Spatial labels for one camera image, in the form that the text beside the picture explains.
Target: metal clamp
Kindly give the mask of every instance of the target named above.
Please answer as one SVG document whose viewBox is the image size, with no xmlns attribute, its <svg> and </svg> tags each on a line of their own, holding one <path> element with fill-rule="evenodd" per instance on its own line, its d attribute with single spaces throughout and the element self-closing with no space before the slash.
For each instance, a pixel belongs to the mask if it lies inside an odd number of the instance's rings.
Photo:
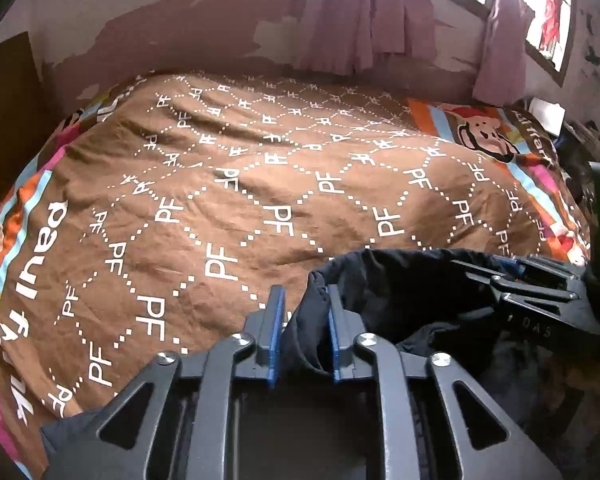
<svg viewBox="0 0 600 480">
<path fill-rule="evenodd" d="M 587 299 L 583 267 L 543 256 L 498 259 L 517 271 L 516 281 L 491 269 L 454 263 L 470 280 L 491 288 L 504 330 L 562 355 L 600 356 L 600 323 Z"/>
<path fill-rule="evenodd" d="M 466 480 L 560 479 L 549 460 L 451 356 L 425 359 L 399 352 L 368 333 L 358 314 L 343 309 L 336 286 L 328 289 L 334 370 L 330 389 L 376 403 L 378 435 L 376 445 L 366 450 L 367 478 L 419 480 L 424 455 L 430 468 L 451 464 L 456 476 Z M 253 392 L 269 395 L 276 384 L 284 302 L 284 289 L 274 286 L 266 309 L 250 314 L 240 333 L 211 350 L 185 358 L 160 352 L 52 457 L 43 480 L 238 480 L 242 399 Z M 428 388 L 424 396 L 419 393 L 423 386 Z M 440 413 L 437 422 L 430 405 Z M 477 425 L 490 421 L 499 438 L 486 445 L 474 442 L 475 413 L 481 414 Z M 440 439 L 448 446 L 441 448 Z"/>
</svg>

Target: red curtain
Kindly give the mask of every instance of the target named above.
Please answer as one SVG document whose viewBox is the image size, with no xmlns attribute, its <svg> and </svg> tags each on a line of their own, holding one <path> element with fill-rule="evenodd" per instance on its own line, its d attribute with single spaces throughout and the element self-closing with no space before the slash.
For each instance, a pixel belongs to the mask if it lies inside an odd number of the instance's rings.
<svg viewBox="0 0 600 480">
<path fill-rule="evenodd" d="M 542 24 L 542 37 L 540 50 L 553 53 L 555 43 L 560 41 L 560 8 L 562 0 L 546 0 L 544 23 Z"/>
</svg>

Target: bed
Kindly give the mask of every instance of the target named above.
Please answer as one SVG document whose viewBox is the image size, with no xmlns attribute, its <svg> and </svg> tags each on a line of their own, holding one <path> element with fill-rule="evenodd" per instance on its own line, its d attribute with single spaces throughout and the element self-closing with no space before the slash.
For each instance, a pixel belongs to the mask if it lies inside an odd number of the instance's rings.
<svg viewBox="0 0 600 480">
<path fill-rule="evenodd" d="M 524 110 L 294 78 L 149 73 L 62 122 L 0 204 L 0 443 L 111 400 L 361 248 L 583 265 L 589 227 Z"/>
</svg>

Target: hole cutout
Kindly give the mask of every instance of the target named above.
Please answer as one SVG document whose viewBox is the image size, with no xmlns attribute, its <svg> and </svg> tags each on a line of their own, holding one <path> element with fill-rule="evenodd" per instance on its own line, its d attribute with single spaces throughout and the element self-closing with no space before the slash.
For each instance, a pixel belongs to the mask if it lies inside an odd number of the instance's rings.
<svg viewBox="0 0 600 480">
<path fill-rule="evenodd" d="M 100 430 L 100 439 L 123 449 L 133 449 L 153 392 L 153 384 L 143 384 Z"/>
<path fill-rule="evenodd" d="M 533 298 L 525 298 L 525 301 L 530 305 L 541 308 L 542 310 L 545 310 L 547 312 L 551 312 L 556 316 L 560 316 L 560 308 L 554 303 L 543 300 L 534 300 Z"/>
<path fill-rule="evenodd" d="M 410 379 L 418 458 L 423 478 L 460 480 L 460 466 L 442 399 L 433 381 Z"/>
<path fill-rule="evenodd" d="M 507 431 L 465 384 L 455 382 L 454 393 L 460 405 L 469 440 L 475 450 L 486 449 L 507 439 Z"/>
</svg>

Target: cartoon monkey face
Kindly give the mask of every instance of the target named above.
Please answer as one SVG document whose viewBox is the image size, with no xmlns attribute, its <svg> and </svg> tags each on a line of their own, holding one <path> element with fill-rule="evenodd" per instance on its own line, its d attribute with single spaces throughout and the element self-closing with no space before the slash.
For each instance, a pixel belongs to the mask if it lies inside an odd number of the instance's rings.
<svg viewBox="0 0 600 480">
<path fill-rule="evenodd" d="M 491 117 L 469 117 L 458 126 L 462 144 L 470 150 L 484 152 L 500 162 L 511 162 L 519 153 L 505 136 L 497 131 L 500 121 Z"/>
</svg>

